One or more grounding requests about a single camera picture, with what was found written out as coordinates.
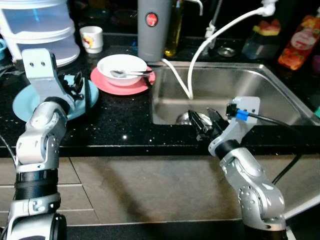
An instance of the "gray thermos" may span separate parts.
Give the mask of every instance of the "gray thermos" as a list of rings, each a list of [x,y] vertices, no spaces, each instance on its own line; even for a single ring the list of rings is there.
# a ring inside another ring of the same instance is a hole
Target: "gray thermos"
[[[146,62],[163,58],[173,0],[138,0],[138,56]]]

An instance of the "red logo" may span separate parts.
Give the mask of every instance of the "red logo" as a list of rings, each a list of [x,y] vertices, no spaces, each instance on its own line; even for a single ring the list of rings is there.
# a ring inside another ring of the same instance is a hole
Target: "red logo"
[[[148,13],[145,17],[146,24],[150,27],[154,27],[158,23],[158,17],[155,13]]]

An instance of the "pink plate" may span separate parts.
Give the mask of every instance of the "pink plate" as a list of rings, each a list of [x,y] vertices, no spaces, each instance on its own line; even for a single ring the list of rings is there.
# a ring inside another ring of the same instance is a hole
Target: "pink plate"
[[[138,94],[148,89],[148,86],[144,82],[144,80],[141,78],[138,82],[136,82],[133,85],[130,86],[116,86],[111,84],[105,79],[105,76],[103,76],[97,68],[93,69],[91,72],[91,81],[96,85],[96,87],[108,94],[114,94],[114,95],[132,95],[132,94]],[[156,80],[156,74],[152,72],[149,76],[149,82],[151,84],[154,84]]]

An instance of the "cup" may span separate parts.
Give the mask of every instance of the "cup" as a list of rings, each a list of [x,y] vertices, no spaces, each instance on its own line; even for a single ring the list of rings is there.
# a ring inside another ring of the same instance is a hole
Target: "cup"
[[[79,31],[82,45],[87,53],[97,54],[102,51],[104,41],[101,27],[84,26]]]
[[[5,54],[6,48],[7,48],[7,45],[6,45],[5,40],[0,38],[0,60],[5,58],[5,56],[6,56],[6,54]]]

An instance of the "red bottle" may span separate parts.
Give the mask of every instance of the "red bottle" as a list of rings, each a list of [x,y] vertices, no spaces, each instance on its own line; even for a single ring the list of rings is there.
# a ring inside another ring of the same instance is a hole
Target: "red bottle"
[[[320,39],[320,7],[317,16],[307,15],[278,58],[278,63],[291,69],[299,69]]]

